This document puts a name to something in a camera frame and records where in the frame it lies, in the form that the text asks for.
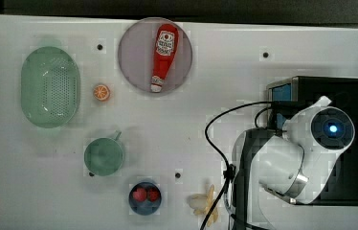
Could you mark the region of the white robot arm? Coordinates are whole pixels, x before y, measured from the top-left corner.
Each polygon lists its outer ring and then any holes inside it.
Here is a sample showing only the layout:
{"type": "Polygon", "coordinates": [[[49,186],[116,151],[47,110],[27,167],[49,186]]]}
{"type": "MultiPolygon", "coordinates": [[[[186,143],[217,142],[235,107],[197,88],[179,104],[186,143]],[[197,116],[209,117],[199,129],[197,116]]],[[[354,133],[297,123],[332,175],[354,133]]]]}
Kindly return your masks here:
{"type": "Polygon", "coordinates": [[[233,147],[232,193],[225,196],[232,230],[275,230],[260,208],[260,190],[291,205],[312,203],[355,134],[351,118],[326,96],[286,120],[280,131],[243,131],[233,147]]]}

